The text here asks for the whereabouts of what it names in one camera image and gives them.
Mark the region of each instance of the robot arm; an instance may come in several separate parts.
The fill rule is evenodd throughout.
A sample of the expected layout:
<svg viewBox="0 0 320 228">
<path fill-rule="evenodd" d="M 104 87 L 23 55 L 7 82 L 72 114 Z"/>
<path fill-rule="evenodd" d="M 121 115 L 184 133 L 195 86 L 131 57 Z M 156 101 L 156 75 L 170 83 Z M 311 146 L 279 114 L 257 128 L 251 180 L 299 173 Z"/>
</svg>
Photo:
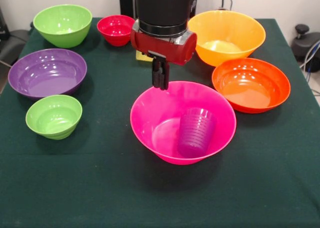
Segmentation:
<svg viewBox="0 0 320 228">
<path fill-rule="evenodd" d="M 187 30 L 194 0 L 136 0 L 138 19 L 132 27 L 133 47 L 153 58 L 152 83 L 168 89 L 169 62 L 186 64 L 197 35 Z"/>
</svg>

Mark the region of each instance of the small green bowl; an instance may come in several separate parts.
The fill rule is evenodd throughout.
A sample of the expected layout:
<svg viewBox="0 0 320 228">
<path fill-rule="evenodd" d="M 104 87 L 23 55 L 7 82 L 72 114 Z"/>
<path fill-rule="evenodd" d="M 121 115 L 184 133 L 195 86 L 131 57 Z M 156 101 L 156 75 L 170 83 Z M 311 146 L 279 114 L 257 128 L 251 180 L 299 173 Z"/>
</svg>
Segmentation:
<svg viewBox="0 0 320 228">
<path fill-rule="evenodd" d="M 44 137 L 61 140 L 76 128 L 82 115 L 78 100 L 67 95 L 53 95 L 34 103 L 25 116 L 27 126 Z"/>
<path fill-rule="evenodd" d="M 82 6 L 64 4 L 48 7 L 33 19 L 34 27 L 50 43 L 61 48 L 75 47 L 87 36 L 91 12 Z"/>
</svg>

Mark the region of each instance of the plastic bowl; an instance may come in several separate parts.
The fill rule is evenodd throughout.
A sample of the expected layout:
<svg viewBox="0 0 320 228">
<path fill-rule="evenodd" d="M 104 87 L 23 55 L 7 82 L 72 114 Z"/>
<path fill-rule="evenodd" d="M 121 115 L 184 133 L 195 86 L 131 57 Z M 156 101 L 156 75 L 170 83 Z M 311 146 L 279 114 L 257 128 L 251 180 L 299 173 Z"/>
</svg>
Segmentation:
<svg viewBox="0 0 320 228">
<path fill-rule="evenodd" d="M 197 34 L 195 49 L 199 57 L 211 66 L 248 57 L 266 38 L 255 19 L 227 10 L 200 13 L 190 19 L 188 27 Z"/>
<path fill-rule="evenodd" d="M 72 94 L 87 72 L 85 60 L 77 53 L 52 48 L 30 53 L 10 69 L 8 81 L 18 93 L 37 100 L 56 94 Z"/>
<path fill-rule="evenodd" d="M 56 5 L 39 12 L 34 27 L 50 43 L 61 48 L 79 45 L 87 36 L 92 21 L 91 12 L 78 5 Z"/>
<path fill-rule="evenodd" d="M 125 15 L 112 15 L 101 19 L 97 28 L 108 43 L 120 47 L 130 41 L 131 28 L 134 22 L 133 18 Z"/>
<path fill-rule="evenodd" d="M 44 137 L 61 140 L 76 128 L 82 115 L 78 100 L 67 95 L 53 95 L 34 103 L 25 116 L 27 126 Z"/>
<path fill-rule="evenodd" d="M 199 107 L 217 118 L 205 155 L 184 158 L 178 152 L 180 117 L 186 109 Z M 212 88 L 186 81 L 169 83 L 167 91 L 150 88 L 134 102 L 130 122 L 139 141 L 166 162 L 188 165 L 221 151 L 236 131 L 236 116 L 228 101 Z"/>
<path fill-rule="evenodd" d="M 290 82 L 270 63 L 254 58 L 224 62 L 212 73 L 215 89 L 232 107 L 244 113 L 262 113 L 286 101 Z"/>
</svg>

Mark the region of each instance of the pink bowl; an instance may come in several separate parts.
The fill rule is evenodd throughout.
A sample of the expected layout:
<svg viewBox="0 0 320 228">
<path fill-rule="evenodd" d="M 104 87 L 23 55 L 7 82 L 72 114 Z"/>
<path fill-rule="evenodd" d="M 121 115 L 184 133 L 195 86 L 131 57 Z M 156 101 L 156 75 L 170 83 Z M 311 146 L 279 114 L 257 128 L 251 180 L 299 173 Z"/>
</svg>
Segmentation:
<svg viewBox="0 0 320 228">
<path fill-rule="evenodd" d="M 102 18 L 96 25 L 98 31 L 113 46 L 124 46 L 130 41 L 131 28 L 135 20 L 125 15 Z"/>
<path fill-rule="evenodd" d="M 182 113 L 192 107 L 210 111 L 217 118 L 205 156 L 184 158 L 178 153 L 178 134 Z M 221 151 L 236 132 L 236 115 L 218 92 L 195 82 L 175 81 L 167 91 L 149 88 L 131 108 L 130 122 L 139 141 L 166 162 L 189 165 Z"/>
</svg>

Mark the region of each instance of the green cloth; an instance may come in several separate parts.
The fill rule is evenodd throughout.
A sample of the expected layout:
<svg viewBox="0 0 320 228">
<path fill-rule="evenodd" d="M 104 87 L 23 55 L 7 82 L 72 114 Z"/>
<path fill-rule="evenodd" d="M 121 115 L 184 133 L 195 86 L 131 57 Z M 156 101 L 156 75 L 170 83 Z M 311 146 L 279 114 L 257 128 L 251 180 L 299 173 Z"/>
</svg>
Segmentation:
<svg viewBox="0 0 320 228">
<path fill-rule="evenodd" d="M 263 114 L 236 113 L 218 154 L 190 166 L 162 161 L 134 136 L 130 109 L 151 86 L 151 64 L 130 44 L 108 45 L 92 21 L 72 50 L 88 66 L 74 96 L 83 116 L 54 141 L 25 124 L 32 101 L 6 86 L 0 98 L 0 227 L 320 227 L 320 109 L 274 19 L 252 55 L 280 68 L 291 95 Z M 21 56 L 53 45 L 34 30 Z M 197 55 L 170 80 L 211 85 Z"/>
</svg>

